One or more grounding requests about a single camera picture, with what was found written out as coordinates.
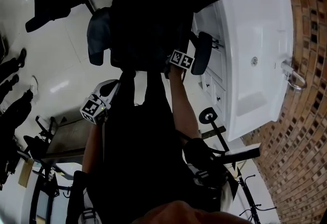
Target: hand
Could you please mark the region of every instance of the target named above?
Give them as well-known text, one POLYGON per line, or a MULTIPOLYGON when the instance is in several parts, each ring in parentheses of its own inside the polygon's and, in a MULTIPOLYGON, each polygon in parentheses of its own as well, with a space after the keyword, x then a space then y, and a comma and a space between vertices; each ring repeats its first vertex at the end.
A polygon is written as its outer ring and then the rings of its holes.
POLYGON ((182 80, 183 72, 184 72, 183 68, 180 68, 174 64, 171 64, 170 72, 168 74, 169 80, 171 80, 171 79, 181 79, 182 80))

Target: white floor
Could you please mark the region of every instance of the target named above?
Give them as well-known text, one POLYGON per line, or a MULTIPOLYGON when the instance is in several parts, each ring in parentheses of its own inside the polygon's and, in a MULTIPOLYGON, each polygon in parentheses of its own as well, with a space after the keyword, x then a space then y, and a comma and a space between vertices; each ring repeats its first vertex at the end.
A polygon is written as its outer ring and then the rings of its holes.
MULTIPOLYGON (((110 6, 112 0, 94 0, 98 8, 110 6)), ((7 108, 20 98, 29 88, 29 80, 34 75, 39 83, 39 95, 35 98, 32 111, 27 120, 16 129, 15 135, 23 146, 24 135, 35 136, 40 128, 35 122, 37 115, 44 119, 51 116, 65 115, 69 119, 70 111, 79 110, 84 99, 95 86, 105 80, 118 79, 121 70, 110 65, 110 51, 105 51, 102 66, 91 65, 87 54, 86 31, 91 14, 85 5, 72 9, 67 18, 51 21, 42 28, 27 33, 25 23, 34 16, 34 0, 0 0, 0 31, 9 42, 9 55, 4 61, 18 57, 20 50, 27 49, 25 67, 18 71, 19 82, 0 105, 0 109, 7 108)), ((189 45, 189 54, 194 54, 194 48, 189 45)), ((163 79, 168 101, 171 103, 169 82, 163 79)), ((186 74, 185 88, 196 116, 210 107, 198 85, 200 77, 186 74)), ((135 102, 141 104, 146 90, 146 73, 139 72, 135 78, 135 102)), ((209 125, 199 124, 201 132, 212 129, 209 125)), ((268 201, 271 207, 271 198, 264 186, 263 201, 268 201)), ((10 193, 0 192, 0 209, 4 209, 6 199, 11 198, 10 193)), ((16 220, 21 219, 21 209, 24 192, 19 190, 11 205, 6 207, 5 213, 16 220)), ((242 211, 242 207, 235 206, 235 214, 242 211)), ((267 215, 267 220, 276 220, 275 215, 267 215)))

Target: white sneaker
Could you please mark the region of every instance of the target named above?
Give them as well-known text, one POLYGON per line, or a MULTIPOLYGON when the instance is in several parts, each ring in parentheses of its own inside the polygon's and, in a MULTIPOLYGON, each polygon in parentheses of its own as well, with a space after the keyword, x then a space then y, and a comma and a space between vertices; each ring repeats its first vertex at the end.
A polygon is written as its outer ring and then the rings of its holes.
POLYGON ((30 91, 33 93, 33 96, 37 95, 38 93, 37 80, 34 75, 31 78, 30 91))

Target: brick wall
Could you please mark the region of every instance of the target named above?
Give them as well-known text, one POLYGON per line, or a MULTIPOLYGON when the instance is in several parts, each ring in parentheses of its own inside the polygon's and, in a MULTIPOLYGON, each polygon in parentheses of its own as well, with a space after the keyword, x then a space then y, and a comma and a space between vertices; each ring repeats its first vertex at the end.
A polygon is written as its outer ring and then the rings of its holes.
POLYGON ((292 0, 293 67, 307 90, 288 89, 278 122, 242 138, 262 143, 255 159, 282 223, 320 223, 327 208, 327 0, 292 0))

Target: shoe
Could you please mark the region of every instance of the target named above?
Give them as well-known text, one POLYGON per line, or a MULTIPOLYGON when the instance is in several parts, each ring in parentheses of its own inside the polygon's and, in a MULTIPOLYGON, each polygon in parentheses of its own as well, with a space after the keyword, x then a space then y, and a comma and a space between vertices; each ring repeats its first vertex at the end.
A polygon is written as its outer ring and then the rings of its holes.
POLYGON ((23 68, 24 67, 26 55, 27 55, 26 49, 25 48, 21 49, 20 55, 19 55, 19 57, 17 59, 18 67, 19 68, 23 68))
POLYGON ((11 86, 14 86, 16 83, 18 83, 18 81, 19 81, 19 76, 15 74, 9 83, 11 86))
POLYGON ((37 95, 38 93, 38 84, 35 76, 32 76, 31 78, 30 91, 33 93, 33 96, 37 95))

